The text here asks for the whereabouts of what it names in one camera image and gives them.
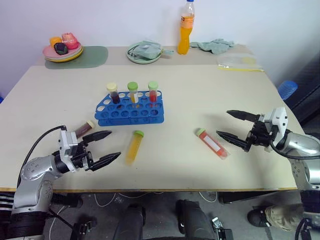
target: white wall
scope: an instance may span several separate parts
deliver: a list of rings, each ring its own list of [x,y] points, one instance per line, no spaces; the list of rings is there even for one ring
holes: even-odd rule
[[[83,45],[176,45],[185,0],[1,0],[0,94],[6,96],[49,38],[73,32]],[[247,45],[277,85],[320,51],[319,0],[195,0],[191,40]]]

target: orange juice bottle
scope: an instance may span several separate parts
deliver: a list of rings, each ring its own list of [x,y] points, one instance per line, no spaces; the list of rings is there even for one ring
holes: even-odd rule
[[[178,54],[187,54],[189,50],[189,35],[194,26],[195,7],[194,0],[186,0],[180,23],[180,43],[177,48]]]

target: white cable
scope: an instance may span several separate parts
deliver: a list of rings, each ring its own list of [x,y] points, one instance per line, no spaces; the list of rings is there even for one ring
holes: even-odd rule
[[[120,196],[122,196],[122,197],[125,197],[125,198],[127,198],[127,199],[138,199],[138,198],[141,198],[141,197],[143,197],[144,195],[147,195],[147,194],[149,194],[150,192],[146,192],[146,193],[144,193],[144,194],[141,194],[140,196],[126,196],[126,195],[124,195],[124,194],[122,194],[122,193],[118,193]]]
[[[104,208],[104,207],[108,206],[110,203],[112,203],[112,201],[115,199],[115,196],[116,196],[116,193],[113,194],[112,199],[111,199],[107,204],[105,204],[105,205],[100,205],[100,204],[99,204],[99,202],[98,202],[98,200],[97,200],[97,195],[96,195],[96,194],[94,194],[94,199],[95,199],[96,204],[97,204],[99,207]]]
[[[59,215],[60,213],[62,213],[64,210],[66,210],[69,206],[63,206],[60,208],[60,210],[58,211],[57,215]],[[51,229],[56,221],[56,217],[53,219],[52,223],[51,223],[51,226],[50,226],[50,229],[49,229],[49,240],[51,240]]]
[[[215,199],[212,200],[212,201],[210,201],[210,200],[206,199],[206,198],[201,194],[201,192],[198,191],[198,193],[199,193],[200,196],[201,196],[205,201],[207,201],[208,203],[214,203],[214,202],[217,200],[217,197],[218,197],[218,193],[215,192]]]

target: blue test tube rack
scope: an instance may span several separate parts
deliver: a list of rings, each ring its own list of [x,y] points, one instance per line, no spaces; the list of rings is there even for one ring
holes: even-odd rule
[[[120,102],[114,104],[108,94],[95,109],[98,125],[120,126],[138,124],[160,124],[164,118],[162,92],[157,91],[156,102],[149,99],[149,91],[139,91],[139,102],[132,103],[128,91],[119,92]]]

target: beige table surface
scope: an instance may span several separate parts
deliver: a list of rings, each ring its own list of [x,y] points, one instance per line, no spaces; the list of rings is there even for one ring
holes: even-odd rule
[[[212,58],[212,62],[204,64],[201,56]],[[286,108],[288,128],[304,133],[267,75],[217,69],[215,56],[197,49],[191,49],[190,55],[173,57],[137,65],[125,56],[117,60],[109,54],[105,65],[64,70],[47,69],[38,61],[0,104],[0,190],[15,190],[21,164],[42,133],[62,124],[75,130],[86,120],[97,122],[95,109],[107,94],[106,83],[116,82],[119,91],[126,91],[127,83],[136,81],[143,91],[151,80],[158,82],[163,94],[164,122],[97,126],[96,131],[112,130],[112,134],[89,145],[95,160],[109,153],[122,154],[98,171],[66,173],[54,183],[58,192],[295,189],[286,158],[257,146],[246,153],[216,134],[220,130],[245,139],[252,128],[251,122],[233,118],[227,110],[260,114],[280,106]],[[197,128],[206,128],[230,156],[218,158],[196,137]],[[126,166],[125,155],[134,130],[145,135],[134,164]],[[56,151],[58,134],[46,136],[30,159]]]

